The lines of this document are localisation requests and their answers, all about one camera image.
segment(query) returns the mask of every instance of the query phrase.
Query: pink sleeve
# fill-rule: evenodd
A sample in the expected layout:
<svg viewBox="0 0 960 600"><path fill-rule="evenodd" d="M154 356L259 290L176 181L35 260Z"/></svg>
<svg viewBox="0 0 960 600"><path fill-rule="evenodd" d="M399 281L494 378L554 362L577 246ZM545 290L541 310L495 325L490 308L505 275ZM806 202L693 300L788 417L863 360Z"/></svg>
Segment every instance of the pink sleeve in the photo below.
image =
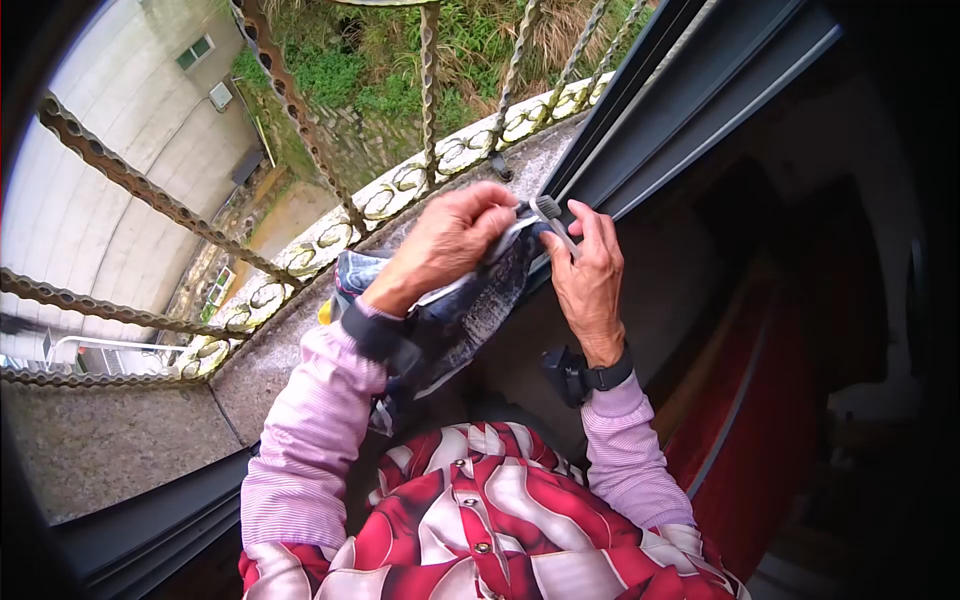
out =
<svg viewBox="0 0 960 600"><path fill-rule="evenodd" d="M608 392L593 392L581 409L587 432L590 491L637 527L696 526L686 494L666 472L653 408L636 373Z"/></svg>
<svg viewBox="0 0 960 600"><path fill-rule="evenodd" d="M240 490L245 547L286 541L339 548L346 539L344 476L357 458L371 396L383 391L386 373L357 354L339 323L309 331L300 352Z"/></svg>

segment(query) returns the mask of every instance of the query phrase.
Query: black wristwatch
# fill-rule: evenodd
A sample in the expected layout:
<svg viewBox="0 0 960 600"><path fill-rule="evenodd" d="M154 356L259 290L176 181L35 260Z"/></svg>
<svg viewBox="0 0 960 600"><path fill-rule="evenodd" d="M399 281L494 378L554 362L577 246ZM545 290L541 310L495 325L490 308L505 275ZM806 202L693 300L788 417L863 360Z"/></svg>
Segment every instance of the black wristwatch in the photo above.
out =
<svg viewBox="0 0 960 600"><path fill-rule="evenodd" d="M623 344L623 354L615 364L596 369L587 368L583 354L574 354L570 348L545 352L541 366L547 380L571 408L584 405L590 390L606 392L620 385L634 372L630 347Z"/></svg>
<svg viewBox="0 0 960 600"><path fill-rule="evenodd" d="M584 381L591 390L608 392L627 380L634 372L634 359L630 355L630 346L623 343L623 354L609 367L597 367L584 370Z"/></svg>
<svg viewBox="0 0 960 600"><path fill-rule="evenodd" d="M347 335L356 340L360 355L384 363L390 374L404 375L420 366L423 350L406 337L406 321L368 316L352 304L340 323Z"/></svg>

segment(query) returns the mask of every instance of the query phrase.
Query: concrete wall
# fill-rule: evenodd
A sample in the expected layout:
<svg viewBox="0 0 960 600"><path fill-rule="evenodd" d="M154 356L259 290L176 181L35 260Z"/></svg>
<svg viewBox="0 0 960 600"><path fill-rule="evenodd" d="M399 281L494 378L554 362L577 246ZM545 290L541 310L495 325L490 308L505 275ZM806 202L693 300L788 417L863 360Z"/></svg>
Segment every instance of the concrete wall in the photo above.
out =
<svg viewBox="0 0 960 600"><path fill-rule="evenodd" d="M206 34L212 49L187 71L176 58ZM239 99L218 113L207 91L243 47L220 0L115 0L87 27L50 83L114 152L205 218L233 189L255 142ZM66 150L34 119L4 198L0 263L94 298L162 313L199 238ZM145 339L152 330L84 317L3 294L0 309L60 330ZM42 357L35 336L0 336L0 353ZM73 362L65 344L57 361Z"/></svg>

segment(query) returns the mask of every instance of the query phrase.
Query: electrical box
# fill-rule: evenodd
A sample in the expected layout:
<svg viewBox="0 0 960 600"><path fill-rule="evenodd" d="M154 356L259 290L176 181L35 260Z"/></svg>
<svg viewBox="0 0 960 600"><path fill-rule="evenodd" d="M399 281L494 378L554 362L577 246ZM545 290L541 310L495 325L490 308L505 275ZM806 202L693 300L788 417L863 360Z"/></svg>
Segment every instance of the electrical box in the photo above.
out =
<svg viewBox="0 0 960 600"><path fill-rule="evenodd" d="M227 89L227 86L223 82L214 85L213 89L210 90L209 96L210 102L213 103L217 112L227 110L227 105L230 103L230 100L233 100L233 94L230 93L230 90Z"/></svg>

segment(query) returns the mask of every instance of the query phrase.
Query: wrist strap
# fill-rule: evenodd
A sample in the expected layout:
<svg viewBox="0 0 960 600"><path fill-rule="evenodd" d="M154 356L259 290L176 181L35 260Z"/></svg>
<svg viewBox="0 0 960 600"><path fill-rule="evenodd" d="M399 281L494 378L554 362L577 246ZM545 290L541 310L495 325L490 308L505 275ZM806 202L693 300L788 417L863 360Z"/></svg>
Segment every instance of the wrist strap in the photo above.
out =
<svg viewBox="0 0 960 600"><path fill-rule="evenodd" d="M584 383L592 390L608 392L626 381L632 372L634 372L634 360L630 356L630 347L624 342L623 354L614 365L584 369Z"/></svg>
<svg viewBox="0 0 960 600"><path fill-rule="evenodd" d="M356 341L361 356L384 363L397 375L408 373L420 363L423 351L405 337L403 321L367 316L356 304L351 304L340 324Z"/></svg>

